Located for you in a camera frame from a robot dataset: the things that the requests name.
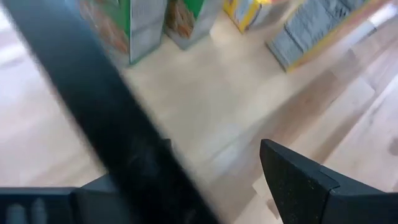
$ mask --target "green cereal box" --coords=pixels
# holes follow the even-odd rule
[[[170,0],[166,33],[186,49],[207,35],[221,11],[223,0]]]
[[[82,16],[119,65],[137,63],[160,45],[167,0],[81,0]]]

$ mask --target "yellow box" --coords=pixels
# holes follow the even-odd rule
[[[224,11],[240,32],[277,22],[293,0],[224,0]]]
[[[348,8],[347,2],[355,2],[355,0],[335,0],[335,2],[341,1],[341,4],[344,7]],[[314,32],[318,37],[312,40],[312,44],[307,44],[311,41],[304,40],[304,37],[310,36],[309,32],[306,34],[295,35],[302,32],[302,30],[311,30],[313,27],[319,27],[319,24],[322,22],[320,15],[325,15],[325,13],[307,13],[308,15],[318,16],[313,17],[310,21],[297,19],[296,14],[300,14],[303,11],[306,11],[307,4],[321,4],[323,2],[332,2],[332,0],[307,0],[307,2],[299,8],[295,15],[293,15],[286,23],[284,28],[281,30],[276,37],[267,43],[271,52],[275,55],[277,60],[286,70],[286,72],[291,72],[295,68],[310,62],[311,60],[317,58],[321,53],[330,48],[333,44],[337,43],[343,37],[347,36],[350,32],[352,32],[357,26],[362,24],[366,19],[368,19],[371,15],[373,15],[378,9],[391,2],[391,0],[362,0],[362,5],[357,8],[352,8],[348,11],[347,16],[340,17],[336,22],[330,22],[327,24],[330,27],[330,30],[327,32],[321,33],[319,30]],[[333,7],[329,5],[328,7],[324,6],[324,10],[330,11],[331,9],[334,12],[339,12],[339,16],[341,16],[341,8],[339,10],[334,9],[333,7],[337,6],[334,4]],[[291,28],[294,27],[305,27],[305,29],[300,28],[291,31]]]

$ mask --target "cereal box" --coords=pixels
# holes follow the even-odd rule
[[[222,8],[223,0],[170,0],[166,33],[186,49],[209,34]]]
[[[292,0],[224,0],[224,11],[239,31],[272,25],[300,1]]]
[[[267,43],[287,72],[324,52],[391,0],[307,0]]]
[[[160,45],[167,0],[81,0],[91,24],[119,65],[137,63]]]

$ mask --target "wooden floor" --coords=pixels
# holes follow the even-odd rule
[[[168,38],[123,78],[226,223],[280,223],[259,163],[271,138],[398,191],[398,21],[365,23],[291,74],[221,13],[188,51]],[[81,186],[103,174],[57,94],[0,17],[0,185]]]

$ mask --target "grocery product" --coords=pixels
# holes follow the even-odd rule
[[[274,24],[302,0],[224,0],[224,11],[242,33]]]
[[[181,48],[209,34],[223,0],[170,0],[166,33]]]
[[[307,0],[267,43],[289,72],[324,52],[390,0]]]
[[[137,63],[160,45],[167,0],[81,0],[89,21],[111,59]]]

